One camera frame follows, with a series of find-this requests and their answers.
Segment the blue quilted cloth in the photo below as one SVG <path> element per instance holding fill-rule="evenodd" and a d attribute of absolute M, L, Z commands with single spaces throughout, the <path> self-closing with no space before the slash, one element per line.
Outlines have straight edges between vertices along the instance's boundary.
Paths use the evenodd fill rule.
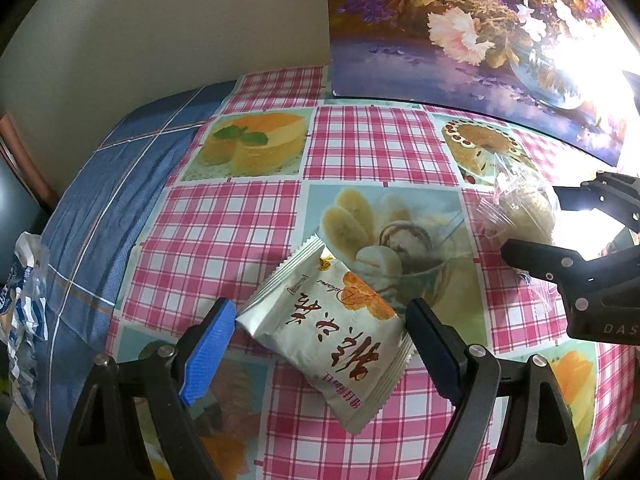
<path fill-rule="evenodd" d="M 48 338 L 35 345 L 32 420 L 49 479 L 58 474 L 92 360 L 106 347 L 130 249 L 198 128 L 233 88 L 231 81 L 210 84 L 127 114 L 73 178 L 42 232 Z"/>

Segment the white silver snack sachet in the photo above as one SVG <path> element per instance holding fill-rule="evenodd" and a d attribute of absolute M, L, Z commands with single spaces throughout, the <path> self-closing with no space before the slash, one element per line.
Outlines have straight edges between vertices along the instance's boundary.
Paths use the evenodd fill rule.
<path fill-rule="evenodd" d="M 297 368 L 350 434 L 375 418 L 416 351 L 404 320 L 315 235 L 278 265 L 236 320 Z"/>

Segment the flower painting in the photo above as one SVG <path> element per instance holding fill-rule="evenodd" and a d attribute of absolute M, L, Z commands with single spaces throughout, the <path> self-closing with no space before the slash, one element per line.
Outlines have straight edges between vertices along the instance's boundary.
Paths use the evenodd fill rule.
<path fill-rule="evenodd" d="M 467 110 L 609 165 L 638 125 L 639 55 L 602 0 L 328 0 L 341 98 Z"/>

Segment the checkered fruit tablecloth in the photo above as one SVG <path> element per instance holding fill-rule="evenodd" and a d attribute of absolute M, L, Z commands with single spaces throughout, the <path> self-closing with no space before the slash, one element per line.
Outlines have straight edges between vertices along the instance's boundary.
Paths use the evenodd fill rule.
<path fill-rule="evenodd" d="M 129 361 L 177 339 L 218 296 L 238 306 L 348 200 L 366 200 L 371 243 L 352 270 L 392 307 L 423 296 L 469 342 L 548 359 L 570 400 L 585 475 L 604 475 L 629 440 L 636 358 L 566 336 L 556 288 L 508 268 L 478 204 L 490 184 L 462 168 L 446 125 L 464 122 L 548 181 L 603 164 L 572 146 L 450 108 L 334 99 L 322 67 L 214 84 L 200 118 L 177 115 L 189 146 L 156 194 L 132 248 L 107 345 Z M 410 479 L 452 413 L 412 361 L 358 436 L 291 365 L 237 332 L 194 415 L 229 479 Z"/>

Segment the crumpled blue white wrapper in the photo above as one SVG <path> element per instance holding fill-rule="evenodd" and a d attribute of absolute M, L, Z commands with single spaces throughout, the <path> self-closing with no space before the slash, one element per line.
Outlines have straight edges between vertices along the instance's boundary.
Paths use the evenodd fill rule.
<path fill-rule="evenodd" d="M 23 232 L 14 246 L 12 266 L 1 289 L 1 341 L 8 350 L 14 402 L 32 410 L 37 382 L 37 341 L 48 340 L 46 321 L 49 249 L 41 236 Z"/>

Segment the clear white pastry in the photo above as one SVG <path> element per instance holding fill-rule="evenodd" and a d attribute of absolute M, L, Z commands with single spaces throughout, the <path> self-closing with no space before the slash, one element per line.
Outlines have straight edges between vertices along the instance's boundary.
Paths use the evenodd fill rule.
<path fill-rule="evenodd" d="M 497 155 L 492 191 L 474 208 L 480 234 L 498 255 L 508 240 L 552 245 L 560 202 L 552 184 L 525 162 Z"/>

